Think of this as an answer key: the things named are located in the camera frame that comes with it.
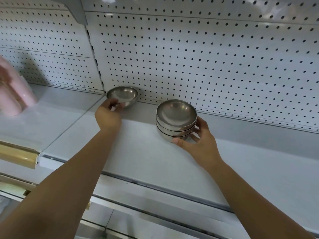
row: person's left arm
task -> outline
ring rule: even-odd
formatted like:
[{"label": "person's left arm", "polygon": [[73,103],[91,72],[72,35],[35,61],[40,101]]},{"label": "person's left arm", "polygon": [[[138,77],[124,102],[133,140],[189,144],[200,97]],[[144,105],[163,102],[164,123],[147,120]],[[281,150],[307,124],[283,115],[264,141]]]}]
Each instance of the person's left arm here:
[{"label": "person's left arm", "polygon": [[122,105],[106,100],[96,111],[100,131],[45,178],[0,224],[0,238],[74,238],[122,121]]}]

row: metal bowl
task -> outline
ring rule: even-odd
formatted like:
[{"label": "metal bowl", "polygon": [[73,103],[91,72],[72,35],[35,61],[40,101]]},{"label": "metal bowl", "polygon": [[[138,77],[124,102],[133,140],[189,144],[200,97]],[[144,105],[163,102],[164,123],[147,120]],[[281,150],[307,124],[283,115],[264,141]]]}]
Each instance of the metal bowl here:
[{"label": "metal bowl", "polygon": [[170,131],[185,131],[196,124],[196,109],[182,100],[168,100],[156,109],[158,123]]},{"label": "metal bowl", "polygon": [[172,137],[181,137],[181,136],[189,135],[190,133],[193,132],[194,127],[195,127],[195,125],[194,125],[192,128],[190,128],[190,129],[188,129],[188,130],[185,130],[185,131],[171,131],[171,130],[167,130],[167,129],[163,128],[163,127],[159,124],[159,122],[158,122],[157,119],[156,119],[156,125],[157,125],[158,129],[160,129],[160,131],[161,131],[162,133],[164,133],[164,134],[166,134],[166,135],[168,135],[168,136],[172,136]]},{"label": "metal bowl", "polygon": [[[173,138],[176,138],[176,137],[172,137],[172,136],[169,136],[169,135],[166,135],[165,133],[161,132],[161,130],[156,126],[157,128],[157,132],[161,135],[162,138],[164,138],[166,141],[168,142],[173,142]],[[177,137],[177,138],[181,138],[182,140],[185,140],[186,138],[188,138],[189,134],[186,135],[186,136],[182,136],[182,137]]]},{"label": "metal bowl", "polygon": [[124,108],[128,108],[137,102],[138,91],[133,87],[119,86],[109,90],[106,97],[118,99],[118,103],[125,103]]}]

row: person's right arm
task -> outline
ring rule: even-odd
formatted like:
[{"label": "person's right arm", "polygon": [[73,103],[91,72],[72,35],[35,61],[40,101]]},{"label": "person's right arm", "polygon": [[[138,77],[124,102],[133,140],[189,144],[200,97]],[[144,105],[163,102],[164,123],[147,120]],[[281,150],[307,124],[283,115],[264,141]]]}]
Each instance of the person's right arm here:
[{"label": "person's right arm", "polygon": [[198,117],[195,144],[174,138],[215,180],[251,239],[315,239],[313,235],[262,197],[220,157],[207,123]]}]

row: white pegboard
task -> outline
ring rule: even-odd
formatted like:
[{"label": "white pegboard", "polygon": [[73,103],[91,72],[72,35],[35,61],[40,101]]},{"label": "white pegboard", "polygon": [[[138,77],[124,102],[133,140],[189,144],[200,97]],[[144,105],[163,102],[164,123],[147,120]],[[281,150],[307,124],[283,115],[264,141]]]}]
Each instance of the white pegboard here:
[{"label": "white pegboard", "polygon": [[316,131],[316,25],[86,12],[106,90]]},{"label": "white pegboard", "polygon": [[85,11],[319,24],[318,0],[82,0]]},{"label": "white pegboard", "polygon": [[92,58],[8,48],[0,48],[0,55],[29,83],[104,93]]},{"label": "white pegboard", "polygon": [[63,4],[50,0],[0,0],[0,7],[67,10]]},{"label": "white pegboard", "polygon": [[69,11],[0,8],[0,46],[93,58],[85,26]]}]

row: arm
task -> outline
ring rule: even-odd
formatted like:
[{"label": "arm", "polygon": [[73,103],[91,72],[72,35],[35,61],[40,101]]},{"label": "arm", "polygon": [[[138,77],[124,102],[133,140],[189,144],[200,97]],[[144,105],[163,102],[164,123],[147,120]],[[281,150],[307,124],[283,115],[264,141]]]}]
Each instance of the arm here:
[{"label": "arm", "polygon": [[100,131],[45,178],[0,225],[0,238],[74,238],[122,121],[117,100],[96,111]]},{"label": "arm", "polygon": [[198,117],[191,135],[195,144],[174,138],[173,143],[189,152],[215,180],[228,204],[251,239],[315,239],[295,221],[272,205],[246,183],[220,157],[207,123]]}]

